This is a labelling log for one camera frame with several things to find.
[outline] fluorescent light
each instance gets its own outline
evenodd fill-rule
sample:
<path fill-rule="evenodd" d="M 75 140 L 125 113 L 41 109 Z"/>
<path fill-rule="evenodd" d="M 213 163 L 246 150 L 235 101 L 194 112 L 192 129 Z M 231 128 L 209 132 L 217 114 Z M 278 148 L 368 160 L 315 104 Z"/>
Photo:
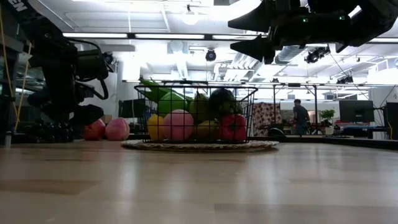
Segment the fluorescent light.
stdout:
<path fill-rule="evenodd" d="M 76 2 L 100 2 L 100 3 L 158 3 L 164 2 L 165 4 L 186 4 L 184 1 L 163 1 L 163 0 L 72 0 Z M 201 4 L 200 1 L 187 1 L 191 5 Z"/>
<path fill-rule="evenodd" d="M 136 34 L 137 39 L 204 39 L 201 34 Z"/>
<path fill-rule="evenodd" d="M 257 35 L 213 35 L 215 40 L 252 40 L 256 37 Z"/>
<path fill-rule="evenodd" d="M 208 82 L 209 84 L 240 85 L 243 82 Z"/>
<path fill-rule="evenodd" d="M 139 80 L 122 80 L 122 82 L 128 82 L 128 83 L 140 83 L 141 81 L 139 81 Z M 162 81 L 160 81 L 160 80 L 155 80 L 155 81 L 153 81 L 153 82 L 156 82 L 156 83 L 162 83 Z"/>
<path fill-rule="evenodd" d="M 396 44 L 396 43 L 398 43 L 398 38 L 393 38 L 393 37 L 376 37 L 368 42 L 368 44 Z"/>
<path fill-rule="evenodd" d="M 357 15 L 361 11 L 362 11 L 361 6 L 356 6 L 355 9 L 348 14 L 348 16 L 350 18 L 352 18 L 352 17 L 354 17 L 355 15 Z"/>
<path fill-rule="evenodd" d="M 64 37 L 73 37 L 73 38 L 115 38 L 115 39 L 125 39 L 127 38 L 127 34 L 106 34 L 106 33 L 63 33 Z"/>

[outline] wire basket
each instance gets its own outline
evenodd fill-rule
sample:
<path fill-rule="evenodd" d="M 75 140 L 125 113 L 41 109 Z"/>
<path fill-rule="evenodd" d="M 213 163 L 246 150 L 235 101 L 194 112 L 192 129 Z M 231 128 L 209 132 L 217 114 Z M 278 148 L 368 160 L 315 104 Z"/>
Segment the wire basket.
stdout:
<path fill-rule="evenodd" d="M 141 83 L 145 85 L 134 88 L 145 102 L 139 122 L 150 139 L 144 142 L 249 142 L 254 93 L 258 88 L 190 81 Z"/>

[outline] potted plant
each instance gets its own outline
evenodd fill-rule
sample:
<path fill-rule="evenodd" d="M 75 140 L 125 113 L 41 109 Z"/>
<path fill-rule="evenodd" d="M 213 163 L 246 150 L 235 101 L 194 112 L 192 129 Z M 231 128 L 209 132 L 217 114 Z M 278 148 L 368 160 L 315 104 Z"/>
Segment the potted plant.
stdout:
<path fill-rule="evenodd" d="M 319 114 L 322 119 L 324 119 L 325 125 L 325 134 L 333 134 L 333 126 L 332 126 L 332 118 L 335 116 L 336 111 L 334 110 L 324 110 L 321 111 Z"/>

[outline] yellow rope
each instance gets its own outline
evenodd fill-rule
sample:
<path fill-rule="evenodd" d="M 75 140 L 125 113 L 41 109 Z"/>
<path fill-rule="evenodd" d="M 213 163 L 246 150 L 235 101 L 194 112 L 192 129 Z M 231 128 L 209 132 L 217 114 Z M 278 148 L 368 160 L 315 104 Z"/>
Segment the yellow rope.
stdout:
<path fill-rule="evenodd" d="M 29 50 L 28 54 L 30 55 L 30 51 L 32 50 L 32 43 L 29 44 Z M 15 128 L 14 130 L 17 131 L 18 128 L 18 123 L 19 123 L 19 115 L 21 113 L 21 107 L 22 107 L 22 100 L 24 99 L 24 92 L 25 92 L 25 84 L 26 84 L 26 76 L 27 76 L 27 71 L 29 70 L 29 62 L 26 62 L 25 66 L 25 74 L 24 74 L 24 82 L 22 84 L 22 93 L 21 97 L 19 99 L 19 106 L 18 106 L 18 114 L 17 114 L 17 122 L 15 123 Z"/>
<path fill-rule="evenodd" d="M 9 72 L 8 63 L 7 63 L 7 51 L 6 51 L 6 45 L 5 45 L 5 41 L 6 41 L 6 40 L 5 40 L 5 38 L 4 38 L 4 26 L 3 26 L 3 23 L 2 23 L 2 9 L 1 9 L 1 5 L 0 5 L 0 29 L 1 29 L 1 38 L 2 38 L 2 51 L 3 51 L 3 53 L 4 53 L 4 63 L 5 63 L 5 66 L 6 66 L 6 75 L 7 75 L 7 79 L 8 79 L 8 87 L 9 87 L 9 89 L 10 89 L 10 95 L 11 95 L 11 97 L 13 98 L 13 97 L 14 97 L 14 93 L 12 92 L 10 72 Z M 13 104 L 13 106 L 14 106 L 15 116 L 17 116 L 17 115 L 18 115 L 18 112 L 17 112 L 17 106 L 16 106 L 16 104 L 15 104 L 15 101 L 12 102 L 12 104 Z"/>
<path fill-rule="evenodd" d="M 2 22 L 1 4 L 0 4 L 0 29 L 1 29 L 1 38 L 2 38 L 2 50 L 3 50 L 3 53 L 4 53 L 4 63 L 5 63 L 5 66 L 6 66 L 6 75 L 7 75 L 7 79 L 8 79 L 8 87 L 9 87 L 9 91 L 10 91 L 11 97 L 14 97 L 14 92 L 12 91 L 12 85 L 11 85 L 10 72 L 9 72 L 8 63 L 7 63 L 7 50 L 6 50 L 6 43 L 5 43 L 6 40 L 4 38 L 4 25 L 3 25 L 3 22 Z M 29 55 L 30 55 L 30 51 L 31 50 L 32 50 L 32 43 L 29 44 L 29 51 L 28 51 Z M 26 83 L 26 76 L 27 76 L 28 69 L 29 69 L 29 63 L 27 62 L 26 63 L 26 67 L 25 67 L 24 83 L 22 85 L 22 94 L 21 94 L 21 98 L 19 100 L 18 110 L 17 110 L 17 106 L 15 104 L 15 101 L 12 102 L 12 105 L 14 107 L 15 116 L 16 116 L 16 124 L 15 124 L 14 131 L 17 130 L 18 123 L 19 123 L 19 115 L 21 113 L 22 100 L 24 99 L 24 90 L 25 90 L 25 83 Z"/>

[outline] cable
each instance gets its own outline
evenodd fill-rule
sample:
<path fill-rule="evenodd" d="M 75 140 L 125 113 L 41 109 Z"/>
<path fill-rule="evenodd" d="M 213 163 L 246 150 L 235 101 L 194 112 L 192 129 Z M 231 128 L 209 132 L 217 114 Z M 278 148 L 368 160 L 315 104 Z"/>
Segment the cable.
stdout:
<path fill-rule="evenodd" d="M 28 50 L 28 54 L 29 55 L 30 55 L 30 51 L 31 50 L 32 50 L 32 43 L 30 42 L 29 50 Z M 22 84 L 22 93 L 21 93 L 21 97 L 19 99 L 19 106 L 18 106 L 18 113 L 17 113 L 17 122 L 15 123 L 15 128 L 14 128 L 15 131 L 17 131 L 18 124 L 19 124 L 19 115 L 21 114 L 22 100 L 24 99 L 24 91 L 25 91 L 26 76 L 27 76 L 28 69 L 29 69 L 29 62 L 26 62 L 25 74 L 24 74 L 24 82 Z"/>
<path fill-rule="evenodd" d="M 10 91 L 10 96 L 11 98 L 14 97 L 14 92 L 12 91 L 12 86 L 11 86 L 11 78 L 10 78 L 10 72 L 9 72 L 9 68 L 8 68 L 8 62 L 7 62 L 7 51 L 6 51 L 6 45 L 5 45 L 5 38 L 4 38 L 4 26 L 3 26 L 3 22 L 2 22 L 2 8 L 1 8 L 1 4 L 0 4 L 0 29 L 1 29 L 1 38 L 2 38 L 2 51 L 4 54 L 4 63 L 6 66 L 6 76 L 8 79 L 8 87 L 9 87 L 9 91 Z M 15 116 L 18 120 L 18 112 L 17 112 L 17 106 L 15 104 L 15 101 L 12 102 L 12 105 L 14 107 L 14 112 L 15 112 Z"/>
<path fill-rule="evenodd" d="M 334 56 L 333 56 L 332 54 L 330 54 L 330 56 L 331 56 L 332 59 L 336 62 L 336 65 L 340 68 L 340 70 L 344 73 L 344 75 L 348 76 L 348 75 L 346 74 L 346 72 L 343 70 L 343 68 L 339 65 L 339 63 L 337 62 L 337 60 L 334 58 Z M 367 96 L 358 88 L 357 85 L 355 85 L 354 83 L 353 83 L 353 85 L 359 90 L 359 92 L 361 93 L 361 95 L 365 96 L 366 99 L 367 99 L 368 101 L 370 101 L 369 97 L 367 97 Z M 380 122 L 381 122 L 382 119 L 381 119 L 380 111 L 377 110 L 377 113 L 379 114 L 379 118 L 380 118 Z"/>

